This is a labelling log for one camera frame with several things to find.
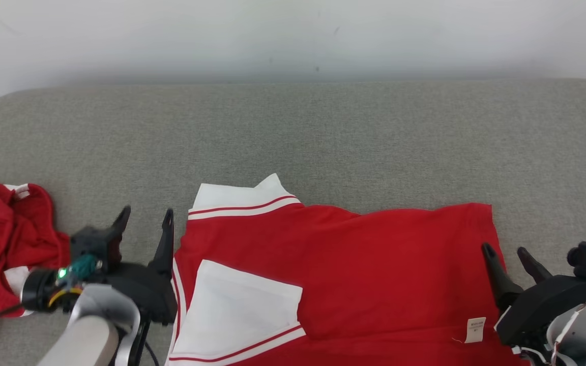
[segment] clothing label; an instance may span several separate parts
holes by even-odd
[[[474,318],[467,321],[467,338],[465,343],[481,342],[483,340],[483,327],[485,318]]]

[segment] red fabric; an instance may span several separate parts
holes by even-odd
[[[501,252],[485,204],[367,215],[290,204],[189,220],[175,259],[187,308],[202,259],[302,287],[307,336],[242,366],[524,364],[493,331],[484,242]],[[468,319],[479,317],[483,341],[463,344]]]
[[[53,229],[53,204],[40,186],[28,185],[28,197],[0,185],[0,310],[19,303],[3,272],[19,266],[58,268],[69,264],[69,237]],[[19,310],[9,317],[18,317]]]

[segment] gray couch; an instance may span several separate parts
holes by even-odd
[[[586,240],[586,80],[100,86],[0,98],[0,182],[42,185],[68,233],[109,225],[131,204],[126,260],[149,260],[167,207],[182,235],[200,183],[253,186],[275,172],[306,204],[360,213],[491,203],[509,273],[530,285],[518,246],[570,273],[567,250]],[[35,364],[66,321],[3,320],[0,364]],[[170,334],[156,325],[149,335],[160,361]]]

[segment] crumpled red cloth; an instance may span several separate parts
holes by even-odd
[[[0,185],[0,311],[19,304],[28,268],[68,264],[69,236],[53,228],[49,194],[37,185]]]

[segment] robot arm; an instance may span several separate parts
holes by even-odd
[[[519,248],[519,259],[536,282],[527,290],[508,278],[493,248],[484,244],[482,251],[501,315],[495,330],[503,345],[534,364],[555,364],[556,358],[567,366],[586,364],[586,242],[568,254],[574,277],[552,276]]]
[[[173,211],[166,213],[160,244],[147,266],[121,261],[119,244],[129,216],[126,206],[111,227],[81,229],[71,238],[70,266],[38,268],[26,279],[21,295],[26,309],[71,312],[65,333],[40,366],[137,366],[151,322],[174,322]]]

